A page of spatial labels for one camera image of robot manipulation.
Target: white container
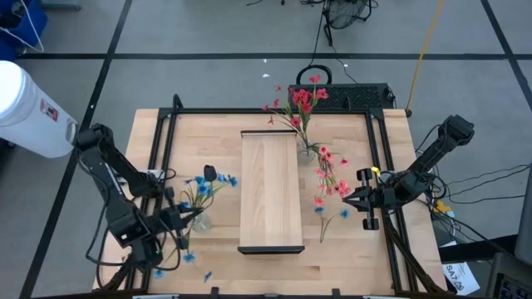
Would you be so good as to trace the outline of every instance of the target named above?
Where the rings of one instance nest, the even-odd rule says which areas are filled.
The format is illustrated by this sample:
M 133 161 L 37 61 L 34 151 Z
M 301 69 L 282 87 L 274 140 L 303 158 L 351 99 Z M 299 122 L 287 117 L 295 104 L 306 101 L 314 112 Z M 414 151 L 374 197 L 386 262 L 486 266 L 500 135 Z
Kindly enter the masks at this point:
M 47 158 L 72 151 L 76 121 L 19 66 L 0 61 L 0 138 Z

